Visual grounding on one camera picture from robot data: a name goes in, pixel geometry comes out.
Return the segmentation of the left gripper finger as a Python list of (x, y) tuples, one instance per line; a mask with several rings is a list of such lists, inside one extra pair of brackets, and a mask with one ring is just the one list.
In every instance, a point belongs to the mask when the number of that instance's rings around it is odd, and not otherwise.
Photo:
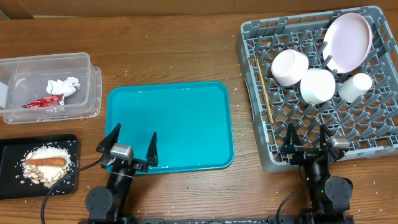
[(110, 153), (111, 148), (118, 141), (121, 124), (118, 123), (115, 128), (97, 145), (96, 151), (100, 153)]
[(159, 163), (157, 153), (157, 133), (154, 132), (146, 154), (147, 163), (151, 167), (157, 167)]

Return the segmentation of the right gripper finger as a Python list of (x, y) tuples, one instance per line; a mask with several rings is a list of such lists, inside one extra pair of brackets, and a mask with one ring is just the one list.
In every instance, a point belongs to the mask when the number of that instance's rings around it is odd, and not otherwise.
[(320, 126), (320, 147), (332, 147), (334, 135), (325, 124)]
[(294, 153), (296, 148), (302, 147), (301, 140), (293, 123), (287, 127), (287, 132), (283, 145), (280, 148), (281, 153)]

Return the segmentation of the white round bowl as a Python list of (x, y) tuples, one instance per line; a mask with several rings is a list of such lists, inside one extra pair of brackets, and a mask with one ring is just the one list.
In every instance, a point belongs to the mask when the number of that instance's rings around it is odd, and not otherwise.
[(308, 104), (324, 103), (335, 94), (336, 82), (331, 72), (319, 68), (309, 68), (300, 82), (300, 92)]

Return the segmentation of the white paper cup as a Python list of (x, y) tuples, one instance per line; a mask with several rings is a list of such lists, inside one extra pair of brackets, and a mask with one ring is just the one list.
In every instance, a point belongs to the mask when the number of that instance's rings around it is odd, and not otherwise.
[(338, 90), (341, 99), (352, 103), (355, 99), (363, 96), (373, 85), (373, 81), (368, 74), (357, 73), (342, 84)]

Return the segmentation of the orange carrot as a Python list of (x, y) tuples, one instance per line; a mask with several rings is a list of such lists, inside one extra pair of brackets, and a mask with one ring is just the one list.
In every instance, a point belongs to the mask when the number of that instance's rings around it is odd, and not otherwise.
[(49, 157), (41, 159), (27, 159), (25, 163), (32, 166), (62, 167), (67, 164), (67, 161), (62, 157)]

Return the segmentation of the rice and food scraps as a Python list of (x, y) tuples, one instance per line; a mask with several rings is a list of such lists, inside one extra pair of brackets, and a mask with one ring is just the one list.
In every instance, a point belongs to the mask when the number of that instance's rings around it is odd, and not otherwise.
[[(62, 157), (67, 164), (62, 167), (52, 166), (32, 166), (27, 165), (27, 159), (41, 159), (49, 157)], [(75, 162), (72, 161), (70, 150), (61, 146), (55, 146), (52, 143), (44, 143), (41, 146), (35, 146), (24, 153), (22, 159), (16, 163), (22, 169), (22, 174), (16, 175), (21, 177), (21, 184), (30, 182), (31, 185), (43, 185), (49, 189), (56, 184), (61, 178), (65, 177), (69, 171), (72, 171)]]

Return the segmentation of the red snack wrapper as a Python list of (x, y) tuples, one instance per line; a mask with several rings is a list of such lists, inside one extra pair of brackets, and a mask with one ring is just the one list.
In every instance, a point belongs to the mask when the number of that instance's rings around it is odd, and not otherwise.
[(40, 98), (38, 100), (32, 101), (26, 105), (22, 105), (23, 108), (41, 108), (48, 106), (60, 106), (64, 105), (64, 95), (52, 95)]

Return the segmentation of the white tissue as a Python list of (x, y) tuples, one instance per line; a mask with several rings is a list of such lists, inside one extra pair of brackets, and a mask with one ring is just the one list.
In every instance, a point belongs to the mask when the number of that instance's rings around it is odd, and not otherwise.
[(79, 79), (75, 77), (68, 77), (66, 80), (49, 80), (46, 87), (46, 92), (49, 95), (61, 95), (64, 97), (71, 96), (80, 88)]

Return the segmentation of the small pink saucer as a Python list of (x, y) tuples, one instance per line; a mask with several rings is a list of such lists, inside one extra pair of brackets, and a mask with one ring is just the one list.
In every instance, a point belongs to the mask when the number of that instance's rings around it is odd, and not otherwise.
[(308, 70), (309, 60), (299, 51), (287, 49), (281, 51), (271, 64), (271, 73), (277, 83), (291, 86), (299, 82)]

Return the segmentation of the wooden chopstick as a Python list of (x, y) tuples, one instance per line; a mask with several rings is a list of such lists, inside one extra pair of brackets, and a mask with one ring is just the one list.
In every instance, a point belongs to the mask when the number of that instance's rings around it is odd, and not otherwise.
[(263, 93), (264, 93), (264, 97), (265, 97), (265, 101), (266, 101), (266, 105), (267, 105), (267, 110), (268, 110), (267, 114), (269, 116), (270, 123), (274, 124), (274, 119), (273, 119), (273, 116), (272, 116), (271, 106), (270, 106), (270, 103), (269, 103), (269, 97), (268, 97), (268, 94), (267, 94), (264, 77), (262, 75), (261, 66), (260, 66), (258, 58), (257, 57), (254, 57), (254, 58), (256, 60), (256, 64), (257, 64), (257, 67), (258, 67), (258, 70), (259, 70), (259, 76), (260, 76), (260, 80), (261, 80), (262, 90), (263, 90)]

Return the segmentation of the large pink plate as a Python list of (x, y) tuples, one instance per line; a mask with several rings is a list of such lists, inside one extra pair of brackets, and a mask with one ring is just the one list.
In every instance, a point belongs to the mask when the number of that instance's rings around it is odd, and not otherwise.
[(366, 19), (357, 13), (347, 13), (331, 23), (324, 36), (324, 58), (330, 70), (347, 73), (360, 66), (371, 49), (372, 30)]

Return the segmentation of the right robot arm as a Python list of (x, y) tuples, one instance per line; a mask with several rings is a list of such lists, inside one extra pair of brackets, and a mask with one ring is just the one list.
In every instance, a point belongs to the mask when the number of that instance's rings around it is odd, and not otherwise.
[[(335, 136), (326, 127), (320, 126), (318, 147), (305, 147), (301, 143), (295, 126), (290, 123), (280, 152), (291, 155), (291, 165), (297, 165), (306, 186), (290, 194), (279, 205), (273, 218), (275, 223), (315, 223), (315, 224), (354, 224), (352, 216), (347, 216), (353, 183), (348, 178), (332, 176), (331, 163), (341, 159), (350, 146), (343, 136)], [(284, 204), (292, 197), (307, 191), (310, 208), (304, 208), (297, 216), (281, 216)]]

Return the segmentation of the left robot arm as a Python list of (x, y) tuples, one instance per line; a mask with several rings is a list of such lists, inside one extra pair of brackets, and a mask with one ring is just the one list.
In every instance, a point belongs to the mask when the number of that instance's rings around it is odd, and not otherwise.
[(118, 143), (120, 130), (121, 125), (117, 124), (96, 148), (103, 155), (99, 160), (101, 167), (110, 168), (111, 173), (106, 186), (95, 187), (86, 196), (88, 223), (136, 223), (124, 211), (134, 176), (137, 171), (147, 172), (149, 167), (158, 166), (156, 133), (152, 135), (146, 158), (141, 160), (134, 158), (132, 147)]

